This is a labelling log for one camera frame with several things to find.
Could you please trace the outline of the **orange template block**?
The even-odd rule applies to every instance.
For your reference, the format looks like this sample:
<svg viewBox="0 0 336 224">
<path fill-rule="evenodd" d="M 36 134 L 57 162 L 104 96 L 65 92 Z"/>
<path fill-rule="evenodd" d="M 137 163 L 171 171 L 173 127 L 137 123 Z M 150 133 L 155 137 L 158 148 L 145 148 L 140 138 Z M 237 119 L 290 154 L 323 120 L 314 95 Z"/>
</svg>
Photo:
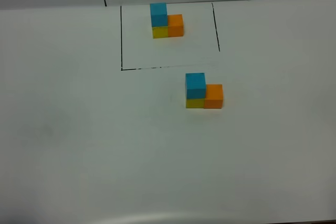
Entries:
<svg viewBox="0 0 336 224">
<path fill-rule="evenodd" d="M 183 37 L 184 23 L 182 14 L 168 15 L 168 37 Z"/>
</svg>

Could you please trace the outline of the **yellow template block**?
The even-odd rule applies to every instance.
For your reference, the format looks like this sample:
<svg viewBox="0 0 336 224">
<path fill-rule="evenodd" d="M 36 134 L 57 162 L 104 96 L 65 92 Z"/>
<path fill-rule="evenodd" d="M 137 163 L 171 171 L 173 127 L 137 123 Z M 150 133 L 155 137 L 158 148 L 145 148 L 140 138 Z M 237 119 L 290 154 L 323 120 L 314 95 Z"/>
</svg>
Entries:
<svg viewBox="0 0 336 224">
<path fill-rule="evenodd" d="M 153 39 L 167 38 L 169 36 L 167 26 L 152 27 Z"/>
</svg>

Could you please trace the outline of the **blue template block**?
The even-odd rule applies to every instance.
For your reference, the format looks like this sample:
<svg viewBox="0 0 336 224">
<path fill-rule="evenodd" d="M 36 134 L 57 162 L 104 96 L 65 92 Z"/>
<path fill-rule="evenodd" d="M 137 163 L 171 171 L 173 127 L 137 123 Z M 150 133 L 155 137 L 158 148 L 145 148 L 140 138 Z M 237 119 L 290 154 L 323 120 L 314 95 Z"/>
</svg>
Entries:
<svg viewBox="0 0 336 224">
<path fill-rule="evenodd" d="M 166 3 L 150 4 L 150 15 L 152 27 L 167 26 L 167 6 Z"/>
</svg>

